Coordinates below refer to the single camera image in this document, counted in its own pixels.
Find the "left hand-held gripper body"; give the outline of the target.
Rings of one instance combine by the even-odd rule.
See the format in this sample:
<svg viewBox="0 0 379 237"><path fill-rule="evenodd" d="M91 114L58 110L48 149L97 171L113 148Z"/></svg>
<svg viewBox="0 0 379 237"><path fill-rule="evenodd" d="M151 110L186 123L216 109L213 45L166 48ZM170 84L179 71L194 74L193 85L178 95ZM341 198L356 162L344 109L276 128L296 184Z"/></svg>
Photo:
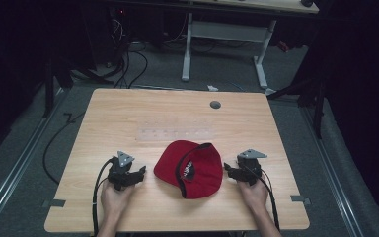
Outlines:
<svg viewBox="0 0 379 237"><path fill-rule="evenodd" d="M132 166L134 158L122 151L118 151L117 155L112 159L112 166L109 169L108 180L114 185L114 188L121 191L125 187L129 187L126 184L126 179L130 173L129 170Z"/></svg>

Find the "person's left hand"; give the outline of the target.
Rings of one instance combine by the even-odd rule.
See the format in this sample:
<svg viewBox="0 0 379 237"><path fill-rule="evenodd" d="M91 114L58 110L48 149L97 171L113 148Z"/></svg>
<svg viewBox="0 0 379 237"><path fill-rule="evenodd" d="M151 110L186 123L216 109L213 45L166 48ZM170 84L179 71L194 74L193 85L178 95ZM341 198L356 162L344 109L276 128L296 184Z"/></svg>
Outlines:
<svg viewBox="0 0 379 237"><path fill-rule="evenodd" d="M133 191L134 186L126 187L124 190L119 191L112 183L104 181L101 194L104 216L110 218L120 217L127 208Z"/></svg>

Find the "clear ruler strip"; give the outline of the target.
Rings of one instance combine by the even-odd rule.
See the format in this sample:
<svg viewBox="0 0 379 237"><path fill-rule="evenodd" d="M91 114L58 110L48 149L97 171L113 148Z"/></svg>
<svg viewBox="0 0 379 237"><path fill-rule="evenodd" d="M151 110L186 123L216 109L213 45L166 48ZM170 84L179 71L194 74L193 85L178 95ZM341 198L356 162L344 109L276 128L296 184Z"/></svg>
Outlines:
<svg viewBox="0 0 379 237"><path fill-rule="evenodd" d="M210 140L213 137L214 133L208 128L141 128L136 135L139 141Z"/></svg>

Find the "person's right hand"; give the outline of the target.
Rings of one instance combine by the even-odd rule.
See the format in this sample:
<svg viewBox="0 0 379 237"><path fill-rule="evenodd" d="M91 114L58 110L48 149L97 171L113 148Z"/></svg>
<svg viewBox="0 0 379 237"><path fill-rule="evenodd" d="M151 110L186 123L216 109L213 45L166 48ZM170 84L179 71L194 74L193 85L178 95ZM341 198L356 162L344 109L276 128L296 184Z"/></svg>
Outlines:
<svg viewBox="0 0 379 237"><path fill-rule="evenodd" d="M266 202L268 190L261 181L250 185L247 182L237 182L246 206L254 215L267 213Z"/></svg>

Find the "black metal stand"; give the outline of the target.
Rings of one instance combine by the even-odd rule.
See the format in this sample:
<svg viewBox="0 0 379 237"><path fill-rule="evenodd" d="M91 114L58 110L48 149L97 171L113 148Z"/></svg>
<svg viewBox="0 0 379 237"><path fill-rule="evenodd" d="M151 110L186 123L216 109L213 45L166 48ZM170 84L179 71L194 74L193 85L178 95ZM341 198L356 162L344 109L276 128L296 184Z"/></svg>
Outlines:
<svg viewBox="0 0 379 237"><path fill-rule="evenodd" d="M69 64L63 57L51 57L44 69L45 111L43 116L48 118L54 107L54 81L57 81L62 89L71 89L73 80L70 76Z"/></svg>
<svg viewBox="0 0 379 237"><path fill-rule="evenodd" d="M325 99L326 90L325 76L313 76L309 79L303 80L301 82L294 83L288 87L278 90L266 97L269 100L277 99L283 95L293 94L298 92L299 97L297 99L297 105L300 108L304 107L314 107L314 115L312 119L312 128L318 139L322 138L321 126L322 126L322 116L323 105Z"/></svg>

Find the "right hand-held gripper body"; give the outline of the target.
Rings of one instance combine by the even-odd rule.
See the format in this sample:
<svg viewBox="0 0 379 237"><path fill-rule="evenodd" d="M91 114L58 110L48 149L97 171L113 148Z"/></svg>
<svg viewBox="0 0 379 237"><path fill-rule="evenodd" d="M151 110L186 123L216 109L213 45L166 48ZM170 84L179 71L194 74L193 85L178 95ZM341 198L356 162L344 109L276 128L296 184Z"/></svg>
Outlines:
<svg viewBox="0 0 379 237"><path fill-rule="evenodd" d="M262 177L260 158L266 158L266 155L254 149L245 150L237 155L237 164L242 170L243 181L248 182L250 186Z"/></svg>

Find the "red baseball cap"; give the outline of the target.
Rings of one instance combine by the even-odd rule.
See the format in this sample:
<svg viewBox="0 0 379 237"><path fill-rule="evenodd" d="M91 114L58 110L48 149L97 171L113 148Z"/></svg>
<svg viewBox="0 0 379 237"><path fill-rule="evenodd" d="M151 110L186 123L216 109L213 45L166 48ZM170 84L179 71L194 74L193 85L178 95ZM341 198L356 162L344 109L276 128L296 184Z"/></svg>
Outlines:
<svg viewBox="0 0 379 237"><path fill-rule="evenodd" d="M221 156L212 143L176 140L161 155L154 167L154 174L178 187L183 198L207 198L221 187Z"/></svg>

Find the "white-legged background desk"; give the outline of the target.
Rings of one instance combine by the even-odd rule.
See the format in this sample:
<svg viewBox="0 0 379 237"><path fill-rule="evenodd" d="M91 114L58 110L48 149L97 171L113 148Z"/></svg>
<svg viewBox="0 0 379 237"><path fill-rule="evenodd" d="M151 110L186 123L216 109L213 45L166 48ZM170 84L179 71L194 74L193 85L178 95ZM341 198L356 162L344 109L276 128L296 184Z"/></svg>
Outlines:
<svg viewBox="0 0 379 237"><path fill-rule="evenodd" d="M211 7L228 6L242 10L264 10L269 13L311 14L319 13L314 0L189 0L191 6L206 4ZM267 89L267 81L263 68L265 53L271 40L276 17L266 20L264 24L224 23L218 20L195 20L192 13L187 17L186 51L184 55L182 80L189 81L191 65L191 42L193 38L212 40L231 40L238 42L259 43L262 47L253 57L260 87Z"/></svg>

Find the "grey tape patch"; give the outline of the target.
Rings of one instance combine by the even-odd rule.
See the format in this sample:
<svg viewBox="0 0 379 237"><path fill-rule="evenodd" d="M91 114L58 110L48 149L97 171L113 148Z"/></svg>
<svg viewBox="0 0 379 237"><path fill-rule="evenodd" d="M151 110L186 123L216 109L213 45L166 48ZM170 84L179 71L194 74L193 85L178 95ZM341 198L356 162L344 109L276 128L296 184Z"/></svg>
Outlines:
<svg viewBox="0 0 379 237"><path fill-rule="evenodd" d="M291 201L293 202L302 202L304 205L310 205L311 204L311 201L309 198L307 197L303 197L303 196L295 196L295 195L292 195L290 196L291 198Z"/></svg>
<svg viewBox="0 0 379 237"><path fill-rule="evenodd" d="M63 199L46 199L42 203L42 207L64 207L66 200Z"/></svg>

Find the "metal floor rail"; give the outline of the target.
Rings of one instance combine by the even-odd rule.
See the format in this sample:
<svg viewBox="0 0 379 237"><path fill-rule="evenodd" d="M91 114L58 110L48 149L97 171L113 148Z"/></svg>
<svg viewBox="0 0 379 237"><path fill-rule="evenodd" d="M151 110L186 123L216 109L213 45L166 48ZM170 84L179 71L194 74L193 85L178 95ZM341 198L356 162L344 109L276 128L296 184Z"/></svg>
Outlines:
<svg viewBox="0 0 379 237"><path fill-rule="evenodd" d="M47 114L45 93L39 92L4 137L0 145L0 213L29 166L52 116L68 93L68 89L57 89L53 108Z"/></svg>
<svg viewBox="0 0 379 237"><path fill-rule="evenodd" d="M349 198L347 197L337 172L332 164L330 156L326 150L325 144L321 138L316 135L313 127L312 114L308 109L299 109L303 119L305 120L308 130L311 133L315 146L317 147L319 158L323 166L323 172L327 177L328 185L331 189L341 218L349 233L350 237L364 237L361 226L359 225Z"/></svg>

